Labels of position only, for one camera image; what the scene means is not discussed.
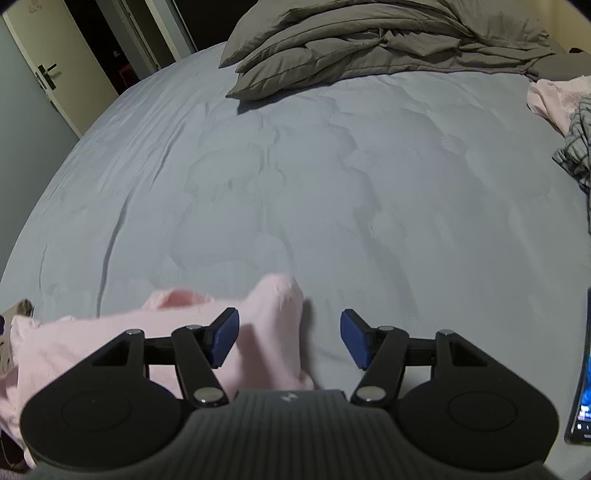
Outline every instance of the gray wall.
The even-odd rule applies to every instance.
[[[0,273],[37,200],[78,139],[0,20]]]

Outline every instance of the cream wall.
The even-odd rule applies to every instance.
[[[591,22],[567,0],[520,1],[563,48],[578,47],[591,53]]]

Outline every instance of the door handle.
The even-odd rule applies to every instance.
[[[47,82],[47,85],[52,90],[55,90],[57,87],[56,87],[56,84],[53,82],[53,79],[49,75],[49,72],[50,72],[50,70],[53,70],[56,67],[57,67],[57,63],[54,63],[47,70],[45,69],[45,67],[43,66],[43,64],[41,64],[41,65],[39,65],[37,67],[37,69],[39,70],[39,73],[41,73],[41,76],[45,79],[45,81]]]

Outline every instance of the black device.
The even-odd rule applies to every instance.
[[[591,288],[587,291],[587,327],[583,365],[564,439],[569,443],[591,445]]]
[[[553,405],[451,330],[414,339],[345,310],[341,337],[366,371],[350,401],[247,390],[229,402],[212,368],[238,325],[227,309],[169,338],[127,330],[45,387],[21,417],[31,480],[556,478],[543,466]],[[176,366],[182,400],[149,380],[152,364]],[[431,380],[398,398],[412,365]]]

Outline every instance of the pink cloth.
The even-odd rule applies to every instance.
[[[538,80],[530,83],[527,105],[531,111],[549,120],[563,135],[569,132],[570,116],[585,96],[591,95],[591,76],[568,82]]]
[[[147,338],[170,336],[184,325],[209,325],[229,306],[240,315],[238,340],[223,366],[214,370],[229,398],[247,388],[311,390],[312,380],[300,364],[303,294],[292,278],[268,275],[243,300],[170,290],[152,294],[142,310],[99,319],[64,317],[41,325],[14,317],[10,339],[15,368],[0,382],[0,418],[24,446],[19,420],[25,403],[121,332],[140,328]],[[150,379],[181,397],[174,366],[150,366]]]

